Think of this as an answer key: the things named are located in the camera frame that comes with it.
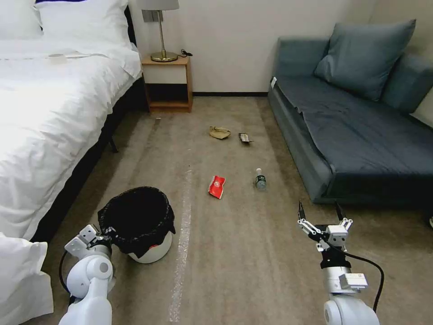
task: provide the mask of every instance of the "white bedsheet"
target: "white bedsheet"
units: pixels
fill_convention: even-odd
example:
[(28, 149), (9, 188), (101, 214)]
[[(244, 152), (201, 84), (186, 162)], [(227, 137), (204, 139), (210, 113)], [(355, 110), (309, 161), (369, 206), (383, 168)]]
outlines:
[(53, 311), (47, 244), (27, 240), (140, 74), (128, 49), (0, 41), (0, 325)]

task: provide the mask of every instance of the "white wall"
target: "white wall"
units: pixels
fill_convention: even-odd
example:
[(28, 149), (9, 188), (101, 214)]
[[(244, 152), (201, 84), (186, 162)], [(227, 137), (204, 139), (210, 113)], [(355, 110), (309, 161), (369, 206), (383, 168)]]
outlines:
[[(416, 18), (415, 33), (408, 51), (433, 61), (433, 1), (378, 0), (372, 23), (391, 23)], [(433, 91), (426, 96), (414, 116), (433, 126)]]
[[(129, 0), (142, 55), (161, 49), (157, 23)], [(186, 49), (196, 92), (265, 92), (278, 36), (330, 36), (338, 21), (368, 22), (376, 0), (179, 0), (164, 12), (168, 51)]]

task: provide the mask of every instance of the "table lamp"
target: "table lamp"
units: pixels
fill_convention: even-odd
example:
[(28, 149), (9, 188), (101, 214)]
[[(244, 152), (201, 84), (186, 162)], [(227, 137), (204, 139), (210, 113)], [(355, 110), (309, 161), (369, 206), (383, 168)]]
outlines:
[(179, 9), (178, 0), (137, 0), (141, 10), (155, 10), (158, 12), (159, 32), (161, 35), (161, 52), (152, 53), (150, 58), (156, 62), (170, 62), (177, 60), (177, 54), (166, 52), (162, 35), (162, 10)]

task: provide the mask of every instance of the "lamp base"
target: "lamp base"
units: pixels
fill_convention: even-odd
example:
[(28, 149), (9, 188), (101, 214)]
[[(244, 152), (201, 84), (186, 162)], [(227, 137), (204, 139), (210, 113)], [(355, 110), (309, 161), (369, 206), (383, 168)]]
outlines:
[(173, 52), (155, 52), (150, 55), (150, 58), (152, 61), (156, 62), (171, 62), (176, 61), (178, 58), (178, 55)]

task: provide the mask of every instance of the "nightstand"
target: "nightstand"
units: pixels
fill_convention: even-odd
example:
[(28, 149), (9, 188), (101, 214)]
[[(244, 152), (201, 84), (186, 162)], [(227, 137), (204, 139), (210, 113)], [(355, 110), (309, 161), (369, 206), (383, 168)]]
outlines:
[(141, 61), (149, 109), (191, 112), (193, 84), (189, 57), (173, 62)]

